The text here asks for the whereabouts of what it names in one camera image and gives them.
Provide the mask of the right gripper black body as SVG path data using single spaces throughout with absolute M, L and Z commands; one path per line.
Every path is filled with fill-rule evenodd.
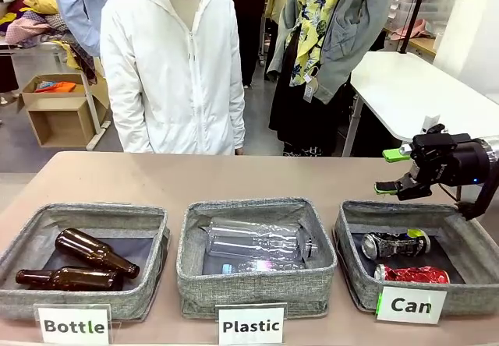
M 490 177 L 490 145 L 467 133 L 430 133 L 414 136 L 411 143 L 411 186 L 483 184 Z

